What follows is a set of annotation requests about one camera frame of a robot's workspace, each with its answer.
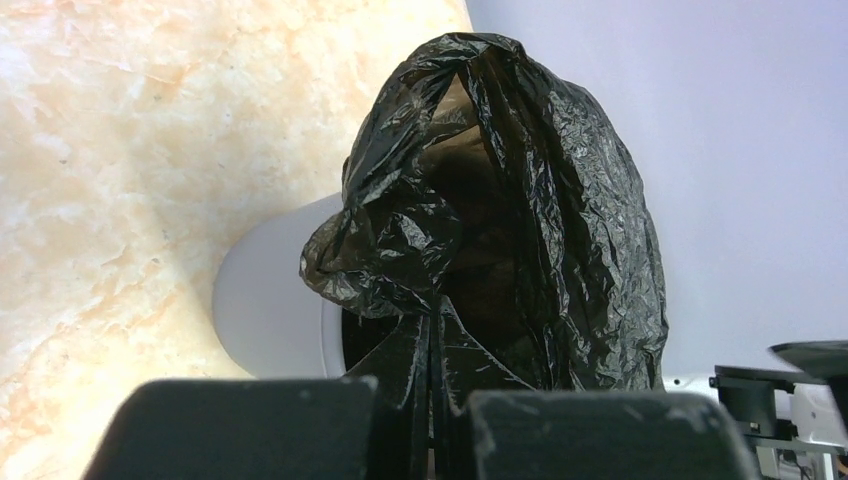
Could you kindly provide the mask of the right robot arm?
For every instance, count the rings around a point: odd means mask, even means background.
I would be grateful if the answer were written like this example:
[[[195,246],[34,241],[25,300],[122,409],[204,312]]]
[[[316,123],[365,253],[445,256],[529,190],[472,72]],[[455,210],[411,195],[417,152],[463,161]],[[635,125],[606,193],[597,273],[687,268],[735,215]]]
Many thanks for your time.
[[[718,403],[747,438],[763,479],[847,477],[847,342],[791,342],[772,354],[791,371],[714,367],[664,379],[668,392]]]

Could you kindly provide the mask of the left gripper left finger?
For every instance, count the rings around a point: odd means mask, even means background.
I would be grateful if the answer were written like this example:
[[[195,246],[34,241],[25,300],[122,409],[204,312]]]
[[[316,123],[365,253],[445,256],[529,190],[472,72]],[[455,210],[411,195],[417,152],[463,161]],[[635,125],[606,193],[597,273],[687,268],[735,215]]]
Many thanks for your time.
[[[422,479],[430,323],[405,317],[330,380],[158,380],[114,415],[89,479]]]

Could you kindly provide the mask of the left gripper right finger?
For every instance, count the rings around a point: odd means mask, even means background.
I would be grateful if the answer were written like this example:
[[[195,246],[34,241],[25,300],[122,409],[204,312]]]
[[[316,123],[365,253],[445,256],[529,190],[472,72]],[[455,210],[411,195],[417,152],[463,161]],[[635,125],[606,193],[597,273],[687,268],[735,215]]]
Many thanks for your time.
[[[439,479],[755,479],[729,413],[695,393],[532,390],[433,309]]]

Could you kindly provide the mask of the black plastic trash bag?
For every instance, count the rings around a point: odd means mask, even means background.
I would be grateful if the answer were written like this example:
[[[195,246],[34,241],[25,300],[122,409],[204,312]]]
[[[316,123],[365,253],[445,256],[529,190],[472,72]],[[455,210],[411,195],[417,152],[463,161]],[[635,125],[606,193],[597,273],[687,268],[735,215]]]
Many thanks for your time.
[[[366,318],[449,309],[539,389],[654,390],[668,338],[643,182],[595,97],[516,40],[457,32],[390,75],[303,247]]]

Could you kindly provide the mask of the grey plastic trash bin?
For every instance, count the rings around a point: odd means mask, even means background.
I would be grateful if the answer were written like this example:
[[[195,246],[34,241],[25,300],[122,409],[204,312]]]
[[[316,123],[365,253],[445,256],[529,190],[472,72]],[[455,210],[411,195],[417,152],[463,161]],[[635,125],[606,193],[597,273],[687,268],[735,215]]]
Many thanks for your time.
[[[359,319],[299,276],[314,231],[342,207],[335,193],[249,230],[214,283],[213,324],[226,353],[258,379],[335,378],[375,348],[396,318]]]

